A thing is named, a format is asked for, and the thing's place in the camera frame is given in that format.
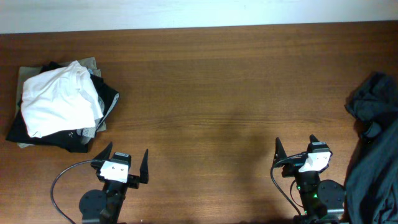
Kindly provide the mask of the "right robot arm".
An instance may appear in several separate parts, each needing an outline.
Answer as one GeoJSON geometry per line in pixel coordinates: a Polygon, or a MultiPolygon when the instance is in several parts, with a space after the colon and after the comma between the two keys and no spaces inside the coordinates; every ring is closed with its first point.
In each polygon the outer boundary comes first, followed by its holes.
{"type": "Polygon", "coordinates": [[[307,150],[288,156],[279,138],[275,139],[275,153],[270,169],[271,181],[296,210],[294,223],[341,223],[344,214],[345,188],[334,180],[321,180],[320,174],[329,167],[333,155],[327,143],[309,136],[307,150]],[[301,205],[297,205],[291,195],[287,195],[274,178],[274,169],[281,168],[283,178],[293,177],[292,182],[300,195],[301,205]]]}

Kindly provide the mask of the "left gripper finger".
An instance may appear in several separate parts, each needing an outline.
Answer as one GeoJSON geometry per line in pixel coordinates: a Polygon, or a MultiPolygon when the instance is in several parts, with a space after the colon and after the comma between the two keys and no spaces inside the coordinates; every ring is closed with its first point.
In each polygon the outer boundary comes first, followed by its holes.
{"type": "Polygon", "coordinates": [[[113,143],[110,142],[104,150],[102,150],[97,156],[94,157],[94,160],[96,161],[103,161],[107,160],[110,157],[111,151],[113,148],[113,143]]]}
{"type": "Polygon", "coordinates": [[[149,150],[146,149],[144,157],[141,162],[139,169],[140,172],[140,183],[147,184],[149,182],[149,166],[148,166],[149,150]]]}

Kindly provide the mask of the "dark green Nike t-shirt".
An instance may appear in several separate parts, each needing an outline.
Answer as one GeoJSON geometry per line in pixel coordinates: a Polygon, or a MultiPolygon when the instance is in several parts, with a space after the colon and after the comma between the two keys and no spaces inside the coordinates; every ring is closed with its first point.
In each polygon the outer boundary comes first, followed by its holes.
{"type": "Polygon", "coordinates": [[[397,223],[397,82],[373,73],[345,108],[364,129],[346,177],[351,223],[397,223]]]}

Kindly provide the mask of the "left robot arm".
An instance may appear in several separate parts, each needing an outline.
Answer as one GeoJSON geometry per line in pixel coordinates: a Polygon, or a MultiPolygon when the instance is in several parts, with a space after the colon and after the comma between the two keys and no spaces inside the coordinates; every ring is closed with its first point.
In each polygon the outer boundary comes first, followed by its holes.
{"type": "Polygon", "coordinates": [[[117,223],[127,190],[138,189],[141,184],[149,182],[148,150],[142,158],[139,175],[133,175],[129,173],[131,155],[112,153],[112,148],[113,144],[109,143],[90,163],[98,180],[104,185],[101,190],[88,191],[80,199],[83,223],[117,223]]]}

